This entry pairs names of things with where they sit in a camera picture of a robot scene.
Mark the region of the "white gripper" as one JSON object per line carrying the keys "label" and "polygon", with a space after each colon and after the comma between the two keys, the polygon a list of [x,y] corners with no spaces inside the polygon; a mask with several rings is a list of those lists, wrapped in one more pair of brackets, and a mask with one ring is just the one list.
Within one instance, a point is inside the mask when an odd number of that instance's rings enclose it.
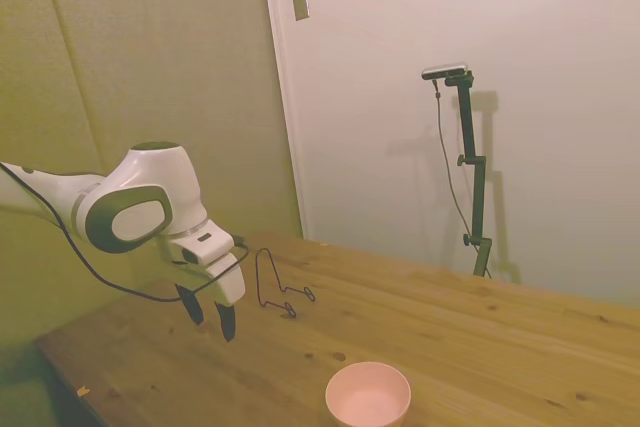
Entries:
{"label": "white gripper", "polygon": [[175,288],[187,314],[195,325],[204,321],[194,291],[213,281],[208,289],[216,301],[221,331],[227,342],[231,342],[236,335],[233,304],[246,292],[241,267],[232,253],[234,246],[233,237],[211,220],[203,222],[198,229],[167,237],[167,258],[179,271],[176,279],[183,286],[176,284]]}

